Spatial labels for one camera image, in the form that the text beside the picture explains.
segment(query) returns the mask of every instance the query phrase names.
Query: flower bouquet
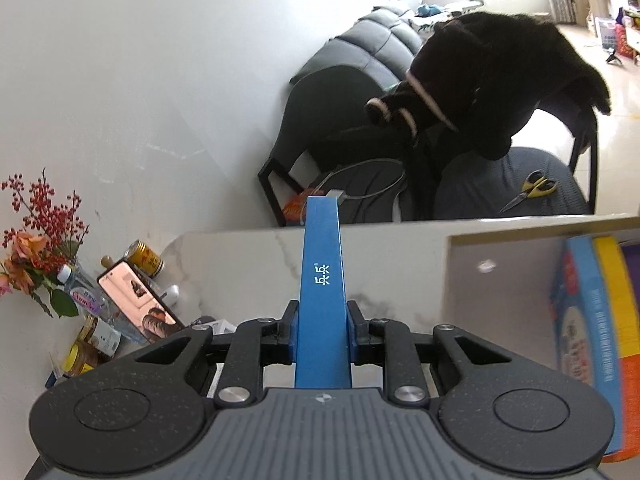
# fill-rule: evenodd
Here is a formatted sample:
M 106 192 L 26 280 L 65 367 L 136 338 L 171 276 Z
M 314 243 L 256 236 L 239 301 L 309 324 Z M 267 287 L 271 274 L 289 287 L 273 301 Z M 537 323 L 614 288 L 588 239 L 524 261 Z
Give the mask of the flower bouquet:
M 37 182 L 31 182 L 28 192 L 21 174 L 14 174 L 0 184 L 12 191 L 13 208 L 22 212 L 22 226 L 4 231 L 2 246 L 10 248 L 0 262 L 0 296 L 21 290 L 52 316 L 38 290 L 49 295 L 52 309 L 62 316 L 77 316 L 78 308 L 57 279 L 64 264 L 73 264 L 89 226 L 76 216 L 81 199 L 76 192 L 67 195 L 66 203 L 54 205 L 55 190 L 47 182 L 45 171 Z

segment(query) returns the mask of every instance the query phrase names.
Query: scissors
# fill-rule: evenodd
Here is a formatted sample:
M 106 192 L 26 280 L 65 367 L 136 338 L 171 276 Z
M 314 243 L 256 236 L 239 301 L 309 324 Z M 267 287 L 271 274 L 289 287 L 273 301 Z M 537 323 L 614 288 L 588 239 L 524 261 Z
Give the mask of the scissors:
M 548 179 L 542 170 L 536 170 L 529 173 L 529 176 L 522 184 L 522 192 L 506 206 L 500 209 L 501 213 L 508 211 L 512 207 L 517 206 L 520 202 L 527 198 L 538 198 L 552 194 L 558 188 L 555 180 Z

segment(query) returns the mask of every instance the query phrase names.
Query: purple object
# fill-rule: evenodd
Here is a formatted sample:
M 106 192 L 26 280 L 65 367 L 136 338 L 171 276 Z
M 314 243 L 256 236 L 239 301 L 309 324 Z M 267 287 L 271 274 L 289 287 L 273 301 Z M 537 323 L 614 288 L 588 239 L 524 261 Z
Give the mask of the purple object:
M 629 278 L 634 287 L 634 295 L 636 303 L 640 298 L 640 244 L 621 246 L 622 254 L 625 256 L 626 268 L 629 272 Z

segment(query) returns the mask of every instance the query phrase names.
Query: scissors blade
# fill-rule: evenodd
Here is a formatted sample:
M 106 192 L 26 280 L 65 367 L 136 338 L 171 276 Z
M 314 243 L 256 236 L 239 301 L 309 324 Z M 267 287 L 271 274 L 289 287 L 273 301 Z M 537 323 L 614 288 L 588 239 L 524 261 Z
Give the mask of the scissors blade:
M 527 193 L 526 192 L 520 193 L 516 198 L 511 200 L 506 206 L 504 206 L 502 209 L 500 209 L 500 213 L 504 213 L 505 211 L 508 211 L 512 207 L 516 207 L 520 202 L 522 202 L 524 199 L 526 199 L 526 197 L 527 197 Z

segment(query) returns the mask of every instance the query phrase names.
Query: orange rose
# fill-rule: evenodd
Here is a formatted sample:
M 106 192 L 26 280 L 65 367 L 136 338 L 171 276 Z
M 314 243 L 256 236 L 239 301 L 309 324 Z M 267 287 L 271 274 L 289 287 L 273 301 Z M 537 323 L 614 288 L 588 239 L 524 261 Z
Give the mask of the orange rose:
M 9 280 L 14 287 L 19 288 L 25 294 L 31 295 L 31 287 L 34 285 L 29 273 L 19 263 L 7 258 L 4 261 L 4 269 L 9 274 Z
M 34 263 L 44 247 L 47 245 L 47 239 L 42 235 L 31 235 L 25 231 L 18 231 L 14 237 L 14 251 L 21 258 L 30 260 Z
M 9 284 L 9 276 L 7 274 L 0 274 L 0 298 L 8 292 L 13 292 Z

